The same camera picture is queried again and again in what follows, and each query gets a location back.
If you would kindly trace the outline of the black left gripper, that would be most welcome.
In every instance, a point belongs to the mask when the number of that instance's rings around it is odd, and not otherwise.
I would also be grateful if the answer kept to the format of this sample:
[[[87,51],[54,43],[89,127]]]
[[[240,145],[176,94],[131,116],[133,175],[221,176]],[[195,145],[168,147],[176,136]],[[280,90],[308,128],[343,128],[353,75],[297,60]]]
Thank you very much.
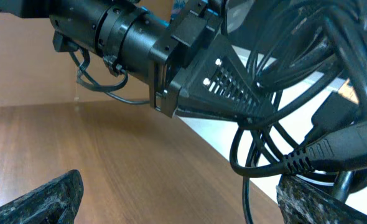
[[[228,39],[218,35],[226,1],[187,1],[149,51],[150,106],[168,117],[244,120],[274,113]]]

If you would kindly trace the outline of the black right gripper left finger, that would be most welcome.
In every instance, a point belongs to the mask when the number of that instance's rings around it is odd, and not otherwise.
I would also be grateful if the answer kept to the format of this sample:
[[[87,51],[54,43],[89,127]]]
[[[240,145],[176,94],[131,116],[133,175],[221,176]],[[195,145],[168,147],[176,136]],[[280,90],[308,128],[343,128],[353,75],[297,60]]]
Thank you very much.
[[[0,207],[0,223],[73,223],[84,187],[78,170],[70,170]]]

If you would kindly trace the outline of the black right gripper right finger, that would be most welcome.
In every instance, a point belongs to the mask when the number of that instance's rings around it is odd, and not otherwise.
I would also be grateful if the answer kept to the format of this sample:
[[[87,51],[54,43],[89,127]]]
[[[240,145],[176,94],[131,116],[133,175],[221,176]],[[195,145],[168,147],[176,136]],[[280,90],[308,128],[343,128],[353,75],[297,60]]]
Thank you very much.
[[[367,215],[298,177],[283,175],[276,190],[285,224],[367,224]]]

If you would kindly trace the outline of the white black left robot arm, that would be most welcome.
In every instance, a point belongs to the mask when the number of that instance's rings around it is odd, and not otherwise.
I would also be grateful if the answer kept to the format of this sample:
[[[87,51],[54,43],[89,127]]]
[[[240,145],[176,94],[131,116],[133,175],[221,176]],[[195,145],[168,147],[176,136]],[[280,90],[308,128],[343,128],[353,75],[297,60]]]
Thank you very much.
[[[77,82],[110,94],[124,86],[96,84],[90,55],[112,75],[132,75],[149,87],[149,105],[167,116],[244,121],[273,114],[229,40],[220,33],[219,1],[189,1],[171,22],[136,1],[0,1],[0,12],[48,18],[57,52],[80,51]]]

